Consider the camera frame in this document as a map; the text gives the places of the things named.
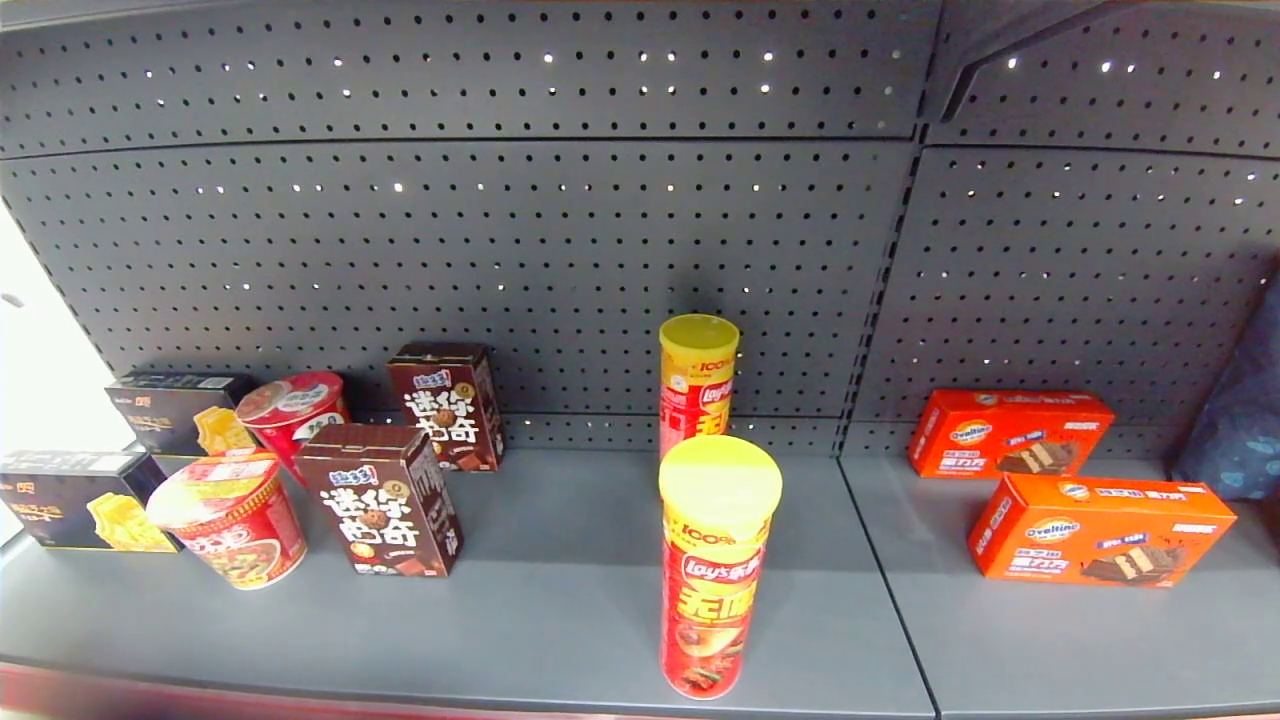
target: shelf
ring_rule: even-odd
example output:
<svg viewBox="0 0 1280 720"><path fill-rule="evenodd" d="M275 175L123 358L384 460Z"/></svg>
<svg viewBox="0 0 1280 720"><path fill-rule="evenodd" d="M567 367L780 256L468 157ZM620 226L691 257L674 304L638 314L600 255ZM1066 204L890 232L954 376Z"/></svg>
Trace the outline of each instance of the shelf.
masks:
<svg viewBox="0 0 1280 720"><path fill-rule="evenodd" d="M118 15L229 5L244 0L0 0L0 29L101 20Z"/></svg>
<svg viewBox="0 0 1280 720"><path fill-rule="evenodd" d="M1167 591L987 580L965 538L995 482L922 480L900 457L842 466L945 719L1280 711L1280 568L1260 506L1236 506ZM1124 460L1084 474L1164 477Z"/></svg>
<svg viewBox="0 0 1280 720"><path fill-rule="evenodd" d="M302 565L248 593L189 553L27 544L3 566L0 662L489 710L932 717L836 461L780 464L745 670L719 701L658 669L660 510L641 452L518 450L500 474L453 475L466 546L444 580L357 577L316 516Z"/></svg>

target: product packaging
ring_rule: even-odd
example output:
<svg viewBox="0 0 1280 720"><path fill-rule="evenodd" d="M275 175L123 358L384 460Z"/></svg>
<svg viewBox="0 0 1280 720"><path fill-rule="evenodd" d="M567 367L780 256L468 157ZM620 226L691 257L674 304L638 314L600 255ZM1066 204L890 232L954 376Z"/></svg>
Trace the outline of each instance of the product packaging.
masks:
<svg viewBox="0 0 1280 720"><path fill-rule="evenodd" d="M45 547L178 552L142 510L161 482L143 452L23 450L0 460L0 500Z"/></svg>
<svg viewBox="0 0 1280 720"><path fill-rule="evenodd" d="M410 343L387 365L411 425L426 430L445 470L493 471L502 462L502 414L489 351L462 342Z"/></svg>
<svg viewBox="0 0 1280 720"><path fill-rule="evenodd" d="M658 457L685 438L728 429L733 361L739 332L714 315L677 315L658 331L662 342L662 396Z"/></svg>
<svg viewBox="0 0 1280 720"><path fill-rule="evenodd" d="M161 483L147 518L233 587L265 588L307 552L278 470L275 455L257 448L201 457Z"/></svg>
<svg viewBox="0 0 1280 720"><path fill-rule="evenodd" d="M680 693L716 698L742 670L782 473L745 439L699 436L671 448L658 487L664 529L662 671Z"/></svg>
<svg viewBox="0 0 1280 720"><path fill-rule="evenodd" d="M297 461L357 573L449 574L462 528L425 430L328 425Z"/></svg>
<svg viewBox="0 0 1280 720"><path fill-rule="evenodd" d="M1114 419L1084 392L936 389L909 457L925 478L1074 475Z"/></svg>
<svg viewBox="0 0 1280 720"><path fill-rule="evenodd" d="M236 406L236 418L275 452L303 483L293 456L325 425L349 423L337 373L302 373L255 389Z"/></svg>
<svg viewBox="0 0 1280 720"><path fill-rule="evenodd" d="M988 578L1167 588L1234 521L1201 483L1010 473L969 550Z"/></svg>
<svg viewBox="0 0 1280 720"><path fill-rule="evenodd" d="M255 387L248 375L129 373L106 395L143 447L189 457L256 447L236 419L236 405Z"/></svg>

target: blue fabric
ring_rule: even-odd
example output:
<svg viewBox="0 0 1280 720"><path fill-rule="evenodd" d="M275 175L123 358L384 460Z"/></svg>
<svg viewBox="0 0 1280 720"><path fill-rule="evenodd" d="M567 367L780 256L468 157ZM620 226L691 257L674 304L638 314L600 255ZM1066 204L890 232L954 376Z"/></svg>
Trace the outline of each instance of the blue fabric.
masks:
<svg viewBox="0 0 1280 720"><path fill-rule="evenodd" d="M1280 287L1272 277L1262 306L1236 345L1217 387L1174 465L1174 478L1207 483L1225 500L1280 492Z"/></svg>

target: orange box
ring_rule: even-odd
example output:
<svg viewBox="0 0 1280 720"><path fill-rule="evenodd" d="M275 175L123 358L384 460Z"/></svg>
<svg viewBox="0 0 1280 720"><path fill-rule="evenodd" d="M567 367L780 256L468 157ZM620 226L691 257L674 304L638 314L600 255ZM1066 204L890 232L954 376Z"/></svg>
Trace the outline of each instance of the orange box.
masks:
<svg viewBox="0 0 1280 720"><path fill-rule="evenodd" d="M1087 392L936 389L911 438L925 478L1074 475L1115 414Z"/></svg>
<svg viewBox="0 0 1280 720"><path fill-rule="evenodd" d="M1007 473L969 551L988 578L1167 588L1234 521L1201 483Z"/></svg>

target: yellow lid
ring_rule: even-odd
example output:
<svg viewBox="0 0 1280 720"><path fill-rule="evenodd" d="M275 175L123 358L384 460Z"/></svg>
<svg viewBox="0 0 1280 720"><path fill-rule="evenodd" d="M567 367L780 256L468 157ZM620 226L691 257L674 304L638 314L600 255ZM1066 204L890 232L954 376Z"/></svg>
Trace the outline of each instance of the yellow lid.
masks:
<svg viewBox="0 0 1280 720"><path fill-rule="evenodd" d="M658 331L658 340L667 352L710 360L737 350L737 327L716 315L676 315Z"/></svg>
<svg viewBox="0 0 1280 720"><path fill-rule="evenodd" d="M782 471L759 447L732 436L696 436L658 468L662 501L710 525L759 523L782 498Z"/></svg>

